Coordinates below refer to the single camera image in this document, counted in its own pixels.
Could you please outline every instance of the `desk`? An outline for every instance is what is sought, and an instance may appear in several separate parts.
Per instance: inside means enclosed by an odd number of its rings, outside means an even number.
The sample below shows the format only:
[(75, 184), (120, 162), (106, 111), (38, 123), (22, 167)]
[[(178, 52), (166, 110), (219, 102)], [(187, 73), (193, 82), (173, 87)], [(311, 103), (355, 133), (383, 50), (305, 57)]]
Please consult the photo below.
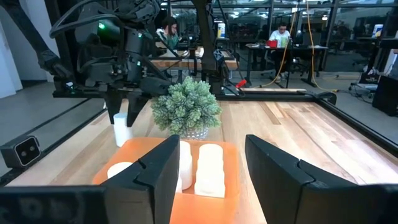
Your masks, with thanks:
[[(202, 57), (203, 55), (203, 51), (201, 51), (203, 47), (198, 47), (196, 53), (197, 53), (197, 57)], [(231, 54), (229, 54), (228, 52), (223, 51), (222, 52), (224, 57), (226, 58), (231, 58), (233, 57)], [(177, 51), (177, 54), (181, 55), (181, 56), (185, 56), (184, 54), (186, 54), (184, 51), (179, 50)], [(158, 68), (169, 68), (170, 69), (177, 69), (177, 70), (183, 70), (183, 69), (192, 69), (194, 68), (195, 64), (193, 62), (193, 59), (182, 59), (181, 61), (178, 62), (178, 60), (173, 59), (173, 55), (169, 55), (169, 54), (164, 54), (161, 55), (161, 57), (170, 57), (170, 60), (159, 60), (159, 59), (152, 59), (151, 62)], [(201, 60), (198, 59), (197, 60), (197, 69), (201, 70)], [(236, 63), (236, 60), (225, 60), (225, 64), (227, 65), (227, 67), (230, 70), (237, 70), (238, 69), (238, 65)]]
[[(316, 103), (221, 101), (219, 104), (223, 109), (223, 124), (210, 129), (206, 140), (228, 141), (239, 150), (241, 195), (234, 223), (266, 223), (246, 165), (247, 134), (255, 134), (357, 184), (398, 183), (397, 158)], [(126, 103), (122, 110), (127, 110)], [(140, 112), (133, 129), (136, 137), (167, 137), (154, 124), (150, 102)], [(113, 127), (104, 113), (8, 186), (91, 184), (94, 175), (117, 150)]]
[[(284, 47), (261, 49), (260, 46), (253, 45), (253, 44), (246, 44), (246, 47), (249, 49), (248, 67), (247, 67), (247, 74), (246, 74), (246, 80), (248, 81), (249, 85), (251, 85), (251, 82), (250, 82), (250, 71), (251, 71), (251, 58), (252, 58), (252, 51), (253, 50), (280, 50), (280, 51), (285, 50)], [(314, 65), (317, 63), (317, 60), (318, 60), (317, 54), (319, 54), (321, 51), (325, 51), (325, 50), (328, 50), (328, 47), (315, 47), (314, 48), (314, 52), (315, 52)], [(290, 54), (290, 58), (293, 58), (292, 52), (300, 52), (300, 51), (301, 52), (304, 52), (304, 51), (311, 52), (312, 48), (310, 46), (308, 46), (308, 48), (294, 47), (294, 48), (288, 48), (286, 51), (287, 51), (287, 54)], [(286, 88), (289, 87), (289, 77), (290, 77), (290, 69), (288, 69)], [(311, 85), (312, 87), (316, 87), (316, 84), (314, 84), (312, 82), (312, 77), (313, 77), (313, 75), (312, 75), (312, 64), (311, 64), (310, 72), (308, 73), (307, 78), (302, 78), (301, 80), (303, 82)]]

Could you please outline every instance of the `green light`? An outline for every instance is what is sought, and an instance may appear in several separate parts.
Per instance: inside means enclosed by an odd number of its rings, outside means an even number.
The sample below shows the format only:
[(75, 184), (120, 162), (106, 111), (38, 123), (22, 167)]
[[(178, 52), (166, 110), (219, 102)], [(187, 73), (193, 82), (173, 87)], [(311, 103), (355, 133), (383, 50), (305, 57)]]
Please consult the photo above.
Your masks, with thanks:
[(100, 29), (105, 29), (105, 25), (102, 24), (102, 23), (99, 23), (99, 24), (98, 24), (98, 27), (99, 27)]

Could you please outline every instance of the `potted plant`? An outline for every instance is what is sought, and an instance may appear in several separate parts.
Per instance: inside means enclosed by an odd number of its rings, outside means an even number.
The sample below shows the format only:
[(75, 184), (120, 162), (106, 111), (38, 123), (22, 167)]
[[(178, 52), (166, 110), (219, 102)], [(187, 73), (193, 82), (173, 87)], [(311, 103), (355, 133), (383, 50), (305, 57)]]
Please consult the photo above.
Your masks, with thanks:
[(217, 127), (221, 113), (216, 98), (205, 82), (195, 82), (187, 77), (183, 83), (171, 85), (169, 94), (153, 100), (152, 113), (160, 130), (181, 138), (203, 140), (208, 128)]

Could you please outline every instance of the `orange box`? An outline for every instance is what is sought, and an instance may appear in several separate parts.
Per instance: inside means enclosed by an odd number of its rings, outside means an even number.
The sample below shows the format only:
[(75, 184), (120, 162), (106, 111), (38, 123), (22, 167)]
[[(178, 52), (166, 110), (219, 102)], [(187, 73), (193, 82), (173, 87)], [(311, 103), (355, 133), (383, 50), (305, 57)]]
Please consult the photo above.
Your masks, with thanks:
[[(160, 144), (162, 138), (134, 138), (128, 140), (107, 164), (95, 175), (93, 183), (100, 184), (108, 179), (108, 169), (119, 162), (136, 162), (151, 149)], [(239, 201), (238, 150), (228, 142), (186, 141), (191, 145), (192, 185), (174, 197), (171, 224), (219, 224), (232, 223)], [(199, 147), (217, 144), (224, 149), (225, 198), (204, 197), (194, 194)]]

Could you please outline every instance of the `yellow cable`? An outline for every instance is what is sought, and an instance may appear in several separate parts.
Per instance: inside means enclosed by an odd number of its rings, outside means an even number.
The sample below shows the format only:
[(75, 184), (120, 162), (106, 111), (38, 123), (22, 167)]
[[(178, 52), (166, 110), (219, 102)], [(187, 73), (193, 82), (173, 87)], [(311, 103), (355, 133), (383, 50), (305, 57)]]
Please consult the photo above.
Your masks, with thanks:
[[(296, 12), (294, 12), (294, 14), (293, 14), (292, 26), (290, 27), (290, 33), (292, 33), (295, 18), (296, 18)], [(280, 63), (279, 71), (278, 71), (278, 73), (276, 74), (274, 80), (273, 80), (272, 82), (268, 83), (268, 84), (260, 85), (261, 88), (264, 87), (264, 86), (269, 86), (269, 85), (273, 84), (273, 83), (276, 81), (276, 79), (278, 78), (278, 76), (280, 75), (280, 72), (282, 71), (282, 67), (284, 66), (284, 61), (285, 61), (285, 56), (286, 56), (286, 50), (287, 50), (287, 46), (288, 46), (288, 45), (289, 45), (289, 40), (287, 40), (287, 43), (286, 43), (286, 46), (285, 46), (285, 49), (284, 49), (284, 56), (282, 57), (282, 63)]]
[(319, 89), (321, 89), (321, 90), (323, 90), (323, 91), (333, 91), (333, 92), (338, 92), (338, 90), (329, 90), (329, 89), (325, 89), (325, 88), (322, 88), (322, 87), (320, 87), (319, 85), (318, 85), (318, 83), (317, 83), (317, 81), (315, 80), (315, 77), (314, 77), (314, 70), (313, 70), (313, 68), (314, 68), (314, 62), (313, 62), (313, 59), (314, 59), (314, 55), (315, 55), (315, 46), (314, 46), (314, 44), (313, 44), (313, 39), (312, 39), (312, 33), (311, 33), (311, 23), (310, 23), (310, 9), (309, 9), (310, 7), (309, 7), (309, 5), (308, 5), (308, 1), (307, 1), (307, 21), (308, 21), (308, 31), (310, 32), (310, 39), (311, 39), (311, 45), (312, 45), (312, 58), (311, 58), (311, 63), (312, 63), (312, 67), (311, 67), (311, 69), (312, 69), (312, 79), (313, 79), (313, 82), (314, 82), (314, 84), (319, 88)]

